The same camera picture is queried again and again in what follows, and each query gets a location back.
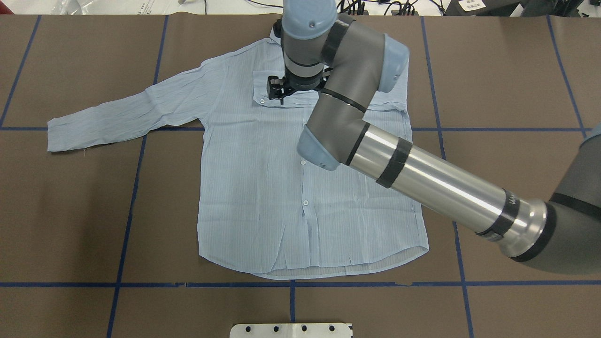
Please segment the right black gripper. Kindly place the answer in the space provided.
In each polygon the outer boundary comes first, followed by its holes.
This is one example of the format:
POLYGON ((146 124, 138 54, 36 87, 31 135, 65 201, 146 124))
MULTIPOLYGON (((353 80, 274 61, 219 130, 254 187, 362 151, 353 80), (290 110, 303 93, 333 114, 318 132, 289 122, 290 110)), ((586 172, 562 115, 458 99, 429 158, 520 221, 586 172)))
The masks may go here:
POLYGON ((268 99, 279 100, 280 104, 284 104, 284 98, 291 96, 296 92, 320 91, 324 88, 331 75, 331 70, 324 70, 315 77, 309 78, 307 81, 290 73, 288 76, 277 77, 268 76, 267 93, 268 99))

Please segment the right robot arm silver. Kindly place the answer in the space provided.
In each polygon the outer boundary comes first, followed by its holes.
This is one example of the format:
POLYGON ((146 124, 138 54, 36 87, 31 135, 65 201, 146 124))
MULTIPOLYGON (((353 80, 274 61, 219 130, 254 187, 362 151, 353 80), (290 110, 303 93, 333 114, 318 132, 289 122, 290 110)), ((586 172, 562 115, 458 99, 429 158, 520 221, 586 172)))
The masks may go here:
POLYGON ((339 13, 332 0, 285 0, 273 26, 285 75, 270 76, 269 99, 316 91, 298 138, 304 160, 344 165, 387 190, 463 225, 526 267, 563 275, 600 272, 600 127, 586 135, 547 200, 524 199, 367 122, 376 92, 390 92, 407 69, 408 48, 339 13))

